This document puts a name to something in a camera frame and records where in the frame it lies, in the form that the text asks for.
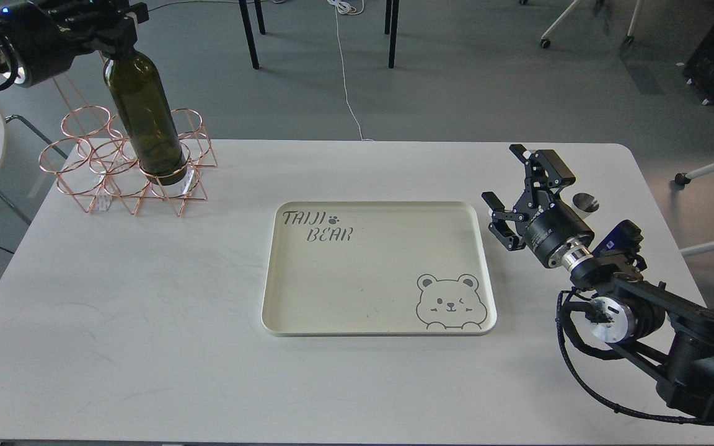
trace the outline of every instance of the tray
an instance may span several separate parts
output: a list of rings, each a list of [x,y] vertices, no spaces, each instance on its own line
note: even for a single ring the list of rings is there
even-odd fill
[[[278,336],[484,334],[496,310],[475,211],[459,201],[286,203],[261,316]]]

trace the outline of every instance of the white cable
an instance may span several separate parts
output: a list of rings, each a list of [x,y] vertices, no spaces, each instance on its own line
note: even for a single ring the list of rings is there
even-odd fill
[[[327,0],[327,2],[332,3],[336,2],[337,0]],[[340,46],[340,21],[338,20],[338,15],[344,14],[344,12],[340,12],[337,7],[335,8],[335,33],[337,34],[338,37],[338,50],[340,51],[340,68],[343,71],[343,92],[346,94],[346,107],[349,108],[349,113],[351,113],[351,117],[354,118],[355,122],[357,123],[357,130],[359,131],[359,140],[360,141],[373,141],[373,139],[368,139],[363,137],[363,127],[359,124],[359,121],[357,120],[357,116],[355,116],[354,110],[351,109],[351,104],[349,104],[349,90],[346,88],[346,62],[343,60],[343,47]]]
[[[343,2],[343,0],[327,0],[327,3],[335,6],[335,11],[338,11],[338,14],[355,16],[357,14],[362,14],[363,11],[365,11],[365,0],[363,0],[363,8],[359,11],[357,11],[357,8],[354,6],[349,5],[348,2]]]

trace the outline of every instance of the gray floor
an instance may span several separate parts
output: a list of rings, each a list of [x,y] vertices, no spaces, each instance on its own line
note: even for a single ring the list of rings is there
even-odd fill
[[[714,161],[714,107],[700,104],[677,67],[714,23],[714,0],[647,2],[631,48],[620,43],[634,2],[607,0],[595,11],[587,1],[553,35],[552,47],[540,49],[539,36],[569,2],[401,2],[394,70],[386,67],[385,2],[368,0],[364,14],[339,17],[349,100],[364,136],[620,143],[635,155],[678,245],[714,240],[714,174],[684,190],[671,183],[674,173]],[[237,5],[151,13],[137,48],[161,71],[171,107],[202,112],[212,138],[359,139],[343,96],[331,6],[289,0],[263,3],[263,10],[268,34],[256,30],[258,71]],[[88,102],[111,107],[101,71],[90,55],[68,74]],[[51,82],[4,91],[0,107],[61,136],[67,109]],[[43,144],[20,123],[8,132],[0,187],[34,215],[51,186],[37,167]],[[17,248],[26,229],[0,203],[0,245]],[[8,260],[0,251],[0,276]],[[687,262],[714,307],[714,253]]]

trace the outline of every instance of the black chair leg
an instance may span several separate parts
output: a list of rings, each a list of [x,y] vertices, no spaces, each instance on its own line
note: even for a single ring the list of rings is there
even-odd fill
[[[258,16],[258,31],[265,36],[266,26],[263,25],[263,8],[260,4],[261,0],[255,0],[255,15]]]
[[[247,0],[239,0],[239,9],[241,9],[241,21],[244,22],[244,34],[247,36],[247,47],[250,48],[252,67],[257,70],[260,65],[258,64],[258,53],[255,51],[255,39],[252,37],[252,25],[250,25],[250,14],[247,11]]]
[[[390,8],[392,5],[391,0],[387,0],[385,3],[385,34],[390,34]]]
[[[396,66],[396,34],[399,32],[399,0],[393,0],[393,9],[390,13],[390,54],[387,62],[388,68]]]

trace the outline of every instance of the chair wheel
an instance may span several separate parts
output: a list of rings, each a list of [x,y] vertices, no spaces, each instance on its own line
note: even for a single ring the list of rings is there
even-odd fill
[[[677,176],[674,177],[674,182],[680,186],[685,186],[685,184],[690,183],[690,178],[688,178],[688,176],[687,176],[687,174],[685,174],[685,172],[682,172],[682,173],[678,173]]]

